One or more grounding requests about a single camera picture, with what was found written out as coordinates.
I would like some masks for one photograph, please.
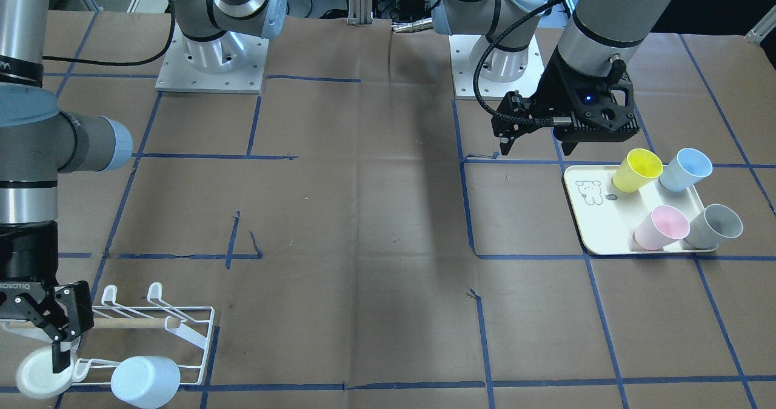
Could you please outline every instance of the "pink cup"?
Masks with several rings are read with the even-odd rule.
[[[647,250],[658,250],[687,237],[690,222],[687,216],[671,205],[659,205],[649,213],[633,233],[633,239]]]

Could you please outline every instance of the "white tray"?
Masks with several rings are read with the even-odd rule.
[[[648,251],[633,240],[635,228],[658,205],[671,205],[690,221],[704,209],[695,186],[673,193],[653,180],[635,193],[623,193],[612,183],[617,165],[574,165],[563,174],[582,243],[594,254],[666,254],[715,251],[694,248],[685,240]]]

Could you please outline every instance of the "metal plate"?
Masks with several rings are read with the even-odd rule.
[[[594,254],[668,254],[715,251],[698,249],[685,240],[656,251],[644,250],[633,239],[635,228],[659,205],[678,208],[692,221],[704,209],[695,186],[673,193],[652,182],[635,193],[623,193],[612,183],[617,165],[574,165],[563,173],[571,209],[582,243]]]
[[[474,100],[474,64],[469,61],[469,55],[474,44],[480,37],[477,35],[450,36],[450,61],[452,63],[452,81],[455,84],[455,99]],[[510,83],[499,83],[480,78],[480,94],[485,100],[500,101],[508,91],[520,91],[523,97],[530,97],[536,92],[538,81],[544,72],[536,37],[529,44],[529,63],[521,78]]]
[[[164,55],[164,63],[156,81],[158,91],[261,94],[269,40],[242,33],[236,35],[245,45],[244,64],[230,72],[208,74],[197,70],[188,61],[183,51],[183,35],[180,28],[175,26],[172,44]]]

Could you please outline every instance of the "yellow cup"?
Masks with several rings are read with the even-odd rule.
[[[630,150],[615,172],[612,182],[623,193],[633,193],[663,174],[663,163],[653,152],[643,148]]]

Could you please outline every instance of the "blue cup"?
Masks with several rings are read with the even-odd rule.
[[[701,179],[712,174],[712,161],[694,148],[679,150],[660,175],[660,185],[674,193],[681,193]]]

